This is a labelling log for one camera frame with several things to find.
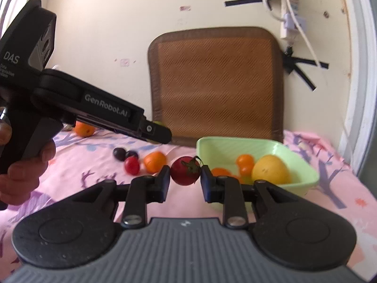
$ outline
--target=human hand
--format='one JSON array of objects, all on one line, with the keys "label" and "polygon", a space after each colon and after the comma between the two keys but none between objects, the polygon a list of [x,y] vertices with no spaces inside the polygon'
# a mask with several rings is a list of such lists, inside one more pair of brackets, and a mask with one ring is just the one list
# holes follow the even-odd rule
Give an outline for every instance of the human hand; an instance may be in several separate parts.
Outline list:
[{"label": "human hand", "polygon": [[[7,144],[12,136],[12,128],[0,123],[0,146]],[[0,175],[0,200],[10,205],[20,205],[29,200],[30,193],[39,186],[39,177],[46,171],[48,161],[56,153],[53,140],[40,151],[38,157],[13,163],[8,174]]]}]

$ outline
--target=woven mat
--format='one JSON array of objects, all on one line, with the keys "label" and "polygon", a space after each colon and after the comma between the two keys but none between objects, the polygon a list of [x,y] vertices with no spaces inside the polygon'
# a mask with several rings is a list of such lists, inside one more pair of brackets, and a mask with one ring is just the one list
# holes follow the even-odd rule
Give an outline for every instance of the woven mat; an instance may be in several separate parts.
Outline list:
[{"label": "woven mat", "polygon": [[283,141],[283,66],[274,36],[259,27],[187,30],[148,50],[153,120],[173,143],[204,136]]}]

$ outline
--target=red fruit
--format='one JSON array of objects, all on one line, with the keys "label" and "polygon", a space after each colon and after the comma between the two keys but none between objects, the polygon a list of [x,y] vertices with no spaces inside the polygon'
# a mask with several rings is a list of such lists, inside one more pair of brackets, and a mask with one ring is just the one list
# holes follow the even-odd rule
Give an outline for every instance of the red fruit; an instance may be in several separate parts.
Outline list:
[{"label": "red fruit", "polygon": [[195,183],[200,176],[198,157],[184,156],[177,159],[170,168],[170,176],[178,185],[187,186]]},{"label": "red fruit", "polygon": [[127,157],[124,161],[124,169],[130,175],[138,175],[140,172],[139,159],[136,156]]}]

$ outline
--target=light green plastic bowl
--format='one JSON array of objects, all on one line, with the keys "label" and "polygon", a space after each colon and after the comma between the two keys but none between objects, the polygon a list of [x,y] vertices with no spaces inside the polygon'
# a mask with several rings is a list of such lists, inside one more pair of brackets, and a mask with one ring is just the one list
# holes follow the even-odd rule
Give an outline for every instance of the light green plastic bowl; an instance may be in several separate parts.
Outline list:
[{"label": "light green plastic bowl", "polygon": [[255,161],[266,154],[278,156],[290,170],[292,178],[290,184],[280,187],[298,196],[304,196],[318,183],[317,171],[280,142],[234,137],[203,137],[197,141],[197,155],[210,169],[222,167],[239,175],[236,159],[241,154],[251,154]]}]

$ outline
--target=gray ribbed surface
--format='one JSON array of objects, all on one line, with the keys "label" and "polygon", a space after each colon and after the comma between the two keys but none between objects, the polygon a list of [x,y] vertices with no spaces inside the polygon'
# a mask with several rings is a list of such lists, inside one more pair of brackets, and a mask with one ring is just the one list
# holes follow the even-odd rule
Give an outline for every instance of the gray ribbed surface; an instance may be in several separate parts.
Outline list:
[{"label": "gray ribbed surface", "polygon": [[346,267],[325,272],[286,269],[265,258],[244,231],[223,228],[217,218],[154,218],[125,231],[97,261],[63,271],[24,266],[6,283],[257,282],[361,283]]}]

